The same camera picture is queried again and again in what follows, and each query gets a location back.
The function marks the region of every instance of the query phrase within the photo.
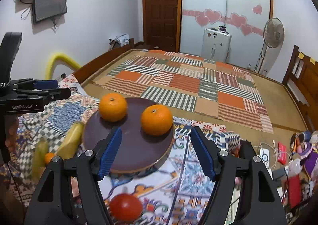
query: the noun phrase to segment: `metal screw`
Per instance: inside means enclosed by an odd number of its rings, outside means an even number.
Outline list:
[[[255,162],[260,162],[260,161],[261,161],[261,159],[260,159],[259,156],[254,156],[254,157],[253,157],[253,160],[254,160]]]
[[[54,156],[54,157],[52,158],[52,161],[53,161],[53,162],[58,162],[59,159],[60,159],[60,156]]]
[[[85,155],[86,156],[91,156],[91,155],[93,155],[94,154],[94,151],[92,151],[92,150],[87,150],[87,151],[85,151]]]
[[[226,150],[220,150],[220,155],[226,157],[229,153]]]

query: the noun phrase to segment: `door frame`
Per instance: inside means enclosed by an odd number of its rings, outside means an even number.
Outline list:
[[[177,24],[176,24],[176,35],[175,35],[175,52],[179,52],[180,48],[180,33],[181,33],[181,11],[182,11],[182,0],[178,0],[177,5]],[[143,0],[143,40],[147,44],[147,30],[146,30],[146,0]]]

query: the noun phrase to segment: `red tomato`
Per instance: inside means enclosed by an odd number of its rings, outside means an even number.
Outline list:
[[[109,209],[118,221],[133,222],[141,215],[143,205],[137,197],[121,193],[109,202]]]

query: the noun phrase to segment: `yellow tube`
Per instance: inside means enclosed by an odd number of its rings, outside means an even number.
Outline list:
[[[54,66],[55,61],[57,61],[57,60],[61,60],[65,63],[67,63],[75,71],[77,71],[78,69],[81,68],[81,66],[77,62],[75,62],[71,57],[69,57],[68,55],[63,54],[63,53],[55,53],[50,57],[49,62],[47,63],[47,69],[45,70],[45,79],[52,78],[52,72],[53,72],[52,68]]]

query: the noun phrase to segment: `purple plate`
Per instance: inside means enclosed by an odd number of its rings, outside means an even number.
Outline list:
[[[122,142],[112,164],[113,173],[133,173],[156,164],[170,150],[174,138],[173,126],[162,136],[150,136],[143,132],[140,116],[149,106],[156,103],[145,98],[126,98],[127,115],[124,119],[111,123],[103,120],[96,111],[88,120],[84,133],[85,149],[92,150],[99,140],[105,139],[113,126],[122,130]]]

